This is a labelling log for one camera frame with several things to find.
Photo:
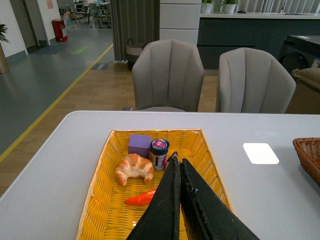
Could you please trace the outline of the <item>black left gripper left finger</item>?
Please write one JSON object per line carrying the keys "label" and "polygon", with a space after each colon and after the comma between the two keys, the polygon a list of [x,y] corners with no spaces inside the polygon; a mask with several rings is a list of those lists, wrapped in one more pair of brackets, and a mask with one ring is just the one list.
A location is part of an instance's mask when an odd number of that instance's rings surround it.
{"label": "black left gripper left finger", "polygon": [[147,209],[128,240],[178,240],[180,238],[181,171],[174,156]]}

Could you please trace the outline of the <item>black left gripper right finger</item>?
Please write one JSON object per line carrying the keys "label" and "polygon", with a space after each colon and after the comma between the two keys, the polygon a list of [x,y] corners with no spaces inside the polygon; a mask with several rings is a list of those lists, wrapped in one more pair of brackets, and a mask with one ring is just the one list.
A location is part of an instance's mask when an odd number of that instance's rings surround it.
{"label": "black left gripper right finger", "polygon": [[189,240],[257,240],[258,237],[220,200],[192,164],[180,166],[183,220]]}

